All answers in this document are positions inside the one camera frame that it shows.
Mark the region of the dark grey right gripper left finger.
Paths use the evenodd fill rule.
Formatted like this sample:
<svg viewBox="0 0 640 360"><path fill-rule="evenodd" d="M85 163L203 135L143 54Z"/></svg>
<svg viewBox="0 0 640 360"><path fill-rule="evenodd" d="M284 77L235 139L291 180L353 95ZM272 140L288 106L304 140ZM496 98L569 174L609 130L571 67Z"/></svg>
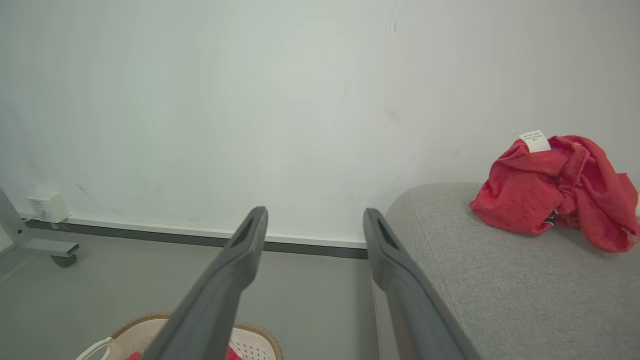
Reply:
<svg viewBox="0 0 640 360"><path fill-rule="evenodd" d="M254 281L268 211L254 207L205 269L142 356L145 360L224 360L240 298Z"/></svg>

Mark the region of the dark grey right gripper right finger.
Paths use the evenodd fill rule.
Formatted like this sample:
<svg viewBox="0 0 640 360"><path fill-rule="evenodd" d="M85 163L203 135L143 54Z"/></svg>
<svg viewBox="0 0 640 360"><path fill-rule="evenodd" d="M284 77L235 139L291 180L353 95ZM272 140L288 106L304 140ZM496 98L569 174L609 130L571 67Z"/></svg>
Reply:
<svg viewBox="0 0 640 360"><path fill-rule="evenodd" d="M390 310L402 360L478 360L480 354L383 214L363 213L368 263Z"/></svg>

